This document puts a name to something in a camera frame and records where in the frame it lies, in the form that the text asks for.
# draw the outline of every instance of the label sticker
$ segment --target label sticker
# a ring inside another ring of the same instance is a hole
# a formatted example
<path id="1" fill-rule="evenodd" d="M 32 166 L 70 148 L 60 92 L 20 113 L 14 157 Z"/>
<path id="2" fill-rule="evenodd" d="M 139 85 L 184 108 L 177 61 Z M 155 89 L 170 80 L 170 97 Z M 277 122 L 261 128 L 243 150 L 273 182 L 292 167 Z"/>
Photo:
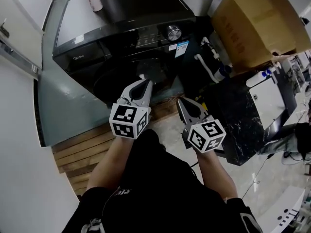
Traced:
<path id="1" fill-rule="evenodd" d="M 175 50 L 177 48 L 177 44 L 170 45 L 169 51 Z"/>
<path id="2" fill-rule="evenodd" d="M 175 58 L 177 58 L 180 55 L 183 55 L 186 52 L 188 44 L 189 44 L 189 41 L 184 41 L 184 42 L 177 44 Z"/>

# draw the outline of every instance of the control knob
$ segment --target control knob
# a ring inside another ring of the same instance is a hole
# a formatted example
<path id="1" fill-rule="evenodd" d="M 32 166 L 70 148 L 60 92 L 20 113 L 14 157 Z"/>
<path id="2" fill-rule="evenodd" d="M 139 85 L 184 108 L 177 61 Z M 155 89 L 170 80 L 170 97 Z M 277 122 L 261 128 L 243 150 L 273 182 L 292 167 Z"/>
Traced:
<path id="1" fill-rule="evenodd" d="M 170 41 L 176 41 L 181 37 L 181 30 L 177 26 L 168 26 L 167 38 Z"/>

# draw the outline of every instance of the hose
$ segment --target hose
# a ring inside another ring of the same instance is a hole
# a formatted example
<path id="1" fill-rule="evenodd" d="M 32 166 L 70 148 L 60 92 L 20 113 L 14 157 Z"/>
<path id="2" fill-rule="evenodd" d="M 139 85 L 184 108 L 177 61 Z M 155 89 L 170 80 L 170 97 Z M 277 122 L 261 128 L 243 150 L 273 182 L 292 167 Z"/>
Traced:
<path id="1" fill-rule="evenodd" d="M 215 77 L 214 77 L 213 73 L 211 72 L 211 70 L 210 70 L 210 69 L 208 68 L 208 66 L 205 64 L 205 62 L 204 62 L 202 56 L 201 56 L 200 54 L 196 54 L 196 55 L 194 56 L 194 58 L 195 58 L 196 60 L 199 60 L 199 61 L 201 62 L 202 66 L 203 66 L 203 67 L 205 68 L 205 70 L 208 72 L 210 78 L 211 78 L 215 83 L 219 83 L 219 81 L 218 81 L 217 79 L 215 79 Z"/>

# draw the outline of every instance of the black washing machine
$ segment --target black washing machine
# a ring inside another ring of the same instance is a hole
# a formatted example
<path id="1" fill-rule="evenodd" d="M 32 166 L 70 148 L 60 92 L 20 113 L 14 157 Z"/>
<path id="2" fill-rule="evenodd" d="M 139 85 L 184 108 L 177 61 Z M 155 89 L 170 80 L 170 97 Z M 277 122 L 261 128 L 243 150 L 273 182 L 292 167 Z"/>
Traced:
<path id="1" fill-rule="evenodd" d="M 195 22 L 182 0 L 69 0 L 59 24 L 53 59 L 108 106 L 142 78 L 153 92 L 171 86 Z"/>

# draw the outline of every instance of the cardboard box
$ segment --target cardboard box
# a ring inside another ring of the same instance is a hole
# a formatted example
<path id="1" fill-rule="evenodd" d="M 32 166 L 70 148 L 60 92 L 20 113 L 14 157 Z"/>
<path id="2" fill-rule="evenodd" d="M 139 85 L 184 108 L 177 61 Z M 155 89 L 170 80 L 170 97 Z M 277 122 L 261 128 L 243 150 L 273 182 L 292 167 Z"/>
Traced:
<path id="1" fill-rule="evenodd" d="M 238 72 L 311 49 L 288 0 L 223 0 L 211 22 Z"/>

